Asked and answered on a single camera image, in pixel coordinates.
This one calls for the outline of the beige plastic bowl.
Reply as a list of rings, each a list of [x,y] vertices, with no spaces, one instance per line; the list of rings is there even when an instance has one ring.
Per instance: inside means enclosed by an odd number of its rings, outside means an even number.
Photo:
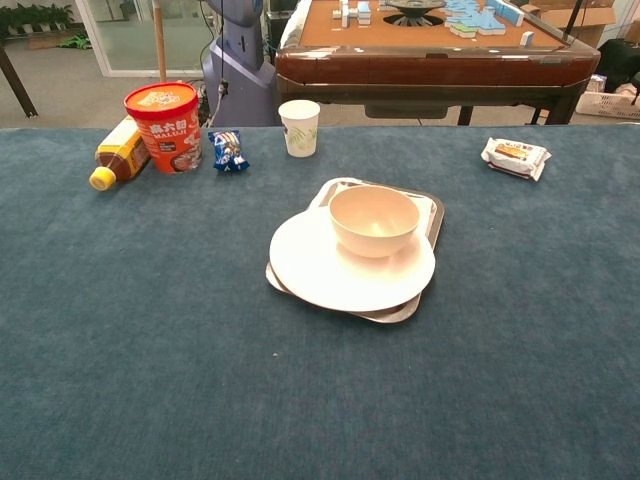
[[[366,258],[394,255],[415,233],[420,211],[404,193],[380,185],[359,185],[336,193],[329,217],[340,245]]]

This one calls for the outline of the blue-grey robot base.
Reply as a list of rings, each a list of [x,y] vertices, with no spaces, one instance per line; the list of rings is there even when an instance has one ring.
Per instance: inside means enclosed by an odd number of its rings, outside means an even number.
[[[279,123],[274,66],[265,60],[263,0],[205,0],[222,32],[203,61],[212,125],[267,127]]]

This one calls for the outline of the white round plate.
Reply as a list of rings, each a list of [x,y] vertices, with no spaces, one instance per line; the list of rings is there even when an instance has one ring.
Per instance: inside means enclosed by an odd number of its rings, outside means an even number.
[[[314,305],[364,312],[411,300],[429,284],[436,261],[428,239],[411,236],[406,247],[383,258],[345,249],[336,237],[329,209],[294,215],[274,232],[269,261],[294,295]]]

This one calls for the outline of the blue cookie snack packet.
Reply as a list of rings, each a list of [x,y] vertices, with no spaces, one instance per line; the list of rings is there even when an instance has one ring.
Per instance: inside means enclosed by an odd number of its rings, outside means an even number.
[[[214,168],[219,172],[240,172],[250,164],[244,158],[240,131],[211,131],[207,134],[214,148]]]

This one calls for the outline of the brown mahjong table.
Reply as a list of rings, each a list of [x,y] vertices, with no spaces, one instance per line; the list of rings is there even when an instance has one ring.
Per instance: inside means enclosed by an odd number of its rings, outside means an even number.
[[[525,13],[506,34],[461,38],[445,26],[402,27],[386,0],[366,0],[371,24],[333,20],[337,0],[300,0],[275,54],[283,100],[362,105],[372,118],[427,118],[458,106],[459,122],[479,106],[540,108],[550,124],[570,121],[600,60],[582,41]],[[525,31],[532,46],[519,45]]]

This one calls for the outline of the blue felt tablecloth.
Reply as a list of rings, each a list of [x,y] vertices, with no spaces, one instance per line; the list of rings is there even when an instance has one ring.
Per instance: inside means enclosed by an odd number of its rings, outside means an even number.
[[[0,480],[640,480],[640,125],[245,128],[245,172],[99,193],[103,137],[0,130]],[[445,205],[405,322],[266,281],[342,176]]]

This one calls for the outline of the white wrapped cake packet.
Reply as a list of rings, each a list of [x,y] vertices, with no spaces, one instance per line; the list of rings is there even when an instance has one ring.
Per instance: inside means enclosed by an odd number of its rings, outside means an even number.
[[[544,147],[520,141],[489,138],[481,158],[492,169],[538,181],[552,154]]]

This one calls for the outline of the yellow-capped tea bottle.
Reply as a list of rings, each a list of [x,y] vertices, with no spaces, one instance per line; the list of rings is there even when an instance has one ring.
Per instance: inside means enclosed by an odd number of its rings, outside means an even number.
[[[136,121],[127,115],[97,147],[97,167],[89,184],[98,191],[109,190],[118,182],[134,179],[150,159]]]

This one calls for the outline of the black mahjong table centre dial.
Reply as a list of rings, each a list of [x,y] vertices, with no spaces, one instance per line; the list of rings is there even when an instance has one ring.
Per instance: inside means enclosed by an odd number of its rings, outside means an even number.
[[[445,0],[386,0],[386,4],[398,10],[398,13],[383,18],[391,25],[422,27],[444,23],[442,18],[429,15],[428,12],[444,7]]]

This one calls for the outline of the wooden pole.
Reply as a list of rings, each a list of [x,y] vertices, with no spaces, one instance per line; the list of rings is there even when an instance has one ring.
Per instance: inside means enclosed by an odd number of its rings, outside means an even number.
[[[152,7],[159,78],[161,82],[166,82],[167,72],[165,61],[163,15],[160,0],[152,0]]]

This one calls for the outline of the white plastic basket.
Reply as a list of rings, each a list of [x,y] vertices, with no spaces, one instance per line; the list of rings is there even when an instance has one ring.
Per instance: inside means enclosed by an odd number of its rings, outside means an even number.
[[[583,115],[604,116],[640,123],[640,72],[614,93],[604,91],[606,77],[592,75],[586,91],[581,95],[576,112]]]

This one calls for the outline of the cardboard box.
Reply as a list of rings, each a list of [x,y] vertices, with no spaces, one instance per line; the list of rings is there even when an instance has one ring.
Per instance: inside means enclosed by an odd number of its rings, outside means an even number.
[[[570,35],[596,48],[605,27],[616,21],[615,0],[528,0],[528,9],[547,24],[564,30],[577,1],[581,1],[581,8]]]

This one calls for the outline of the black bag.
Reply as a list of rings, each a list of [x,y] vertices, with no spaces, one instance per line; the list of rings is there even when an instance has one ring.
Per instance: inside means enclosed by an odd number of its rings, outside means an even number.
[[[630,83],[640,71],[640,43],[610,39],[598,51],[600,61],[595,73],[606,77],[606,93],[614,93],[621,85]]]

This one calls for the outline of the green potted plants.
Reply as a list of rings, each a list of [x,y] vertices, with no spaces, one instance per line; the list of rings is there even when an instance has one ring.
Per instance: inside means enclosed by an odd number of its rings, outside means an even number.
[[[0,2],[0,38],[68,29],[74,23],[71,5],[51,3],[9,6]]]

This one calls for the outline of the glass door frame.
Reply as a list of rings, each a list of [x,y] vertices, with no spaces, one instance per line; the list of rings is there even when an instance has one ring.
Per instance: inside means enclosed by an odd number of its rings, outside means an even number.
[[[220,26],[204,0],[75,0],[75,8],[107,77],[160,77],[156,8],[169,78],[202,75],[201,59]]]

